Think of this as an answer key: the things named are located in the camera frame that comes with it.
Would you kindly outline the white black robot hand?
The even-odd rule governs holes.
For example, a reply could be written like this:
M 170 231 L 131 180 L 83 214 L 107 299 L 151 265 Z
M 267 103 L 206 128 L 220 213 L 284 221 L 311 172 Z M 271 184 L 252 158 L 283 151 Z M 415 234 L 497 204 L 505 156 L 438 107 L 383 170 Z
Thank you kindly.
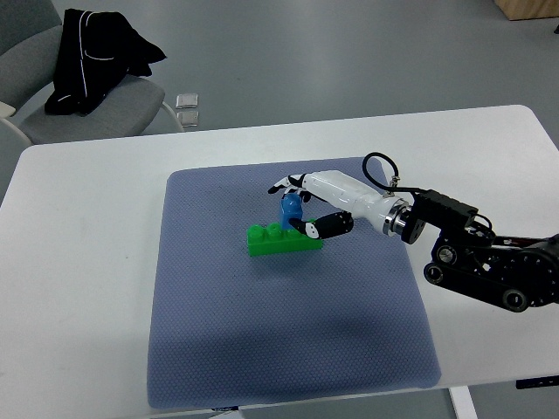
M 289 223 L 312 239 L 327 239 L 352 230 L 354 220 L 364 218 L 374 230 L 391 237 L 402 235 L 415 224 L 409 220 L 411 206 L 398 196 L 384 196 L 370 186 L 338 170 L 289 175 L 276 182 L 268 192 L 283 190 L 297 194 L 303 201 L 316 197 L 338 211 L 314 221 L 292 218 Z

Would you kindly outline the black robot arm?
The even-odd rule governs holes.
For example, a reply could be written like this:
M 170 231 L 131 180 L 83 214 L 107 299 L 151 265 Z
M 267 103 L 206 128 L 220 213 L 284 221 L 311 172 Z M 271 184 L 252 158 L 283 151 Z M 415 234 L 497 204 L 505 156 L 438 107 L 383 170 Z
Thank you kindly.
M 406 188 L 412 205 L 386 223 L 413 244 L 424 226 L 439 230 L 424 267 L 436 286 L 513 313 L 558 300 L 558 237 L 503 237 L 478 209 L 433 189 Z

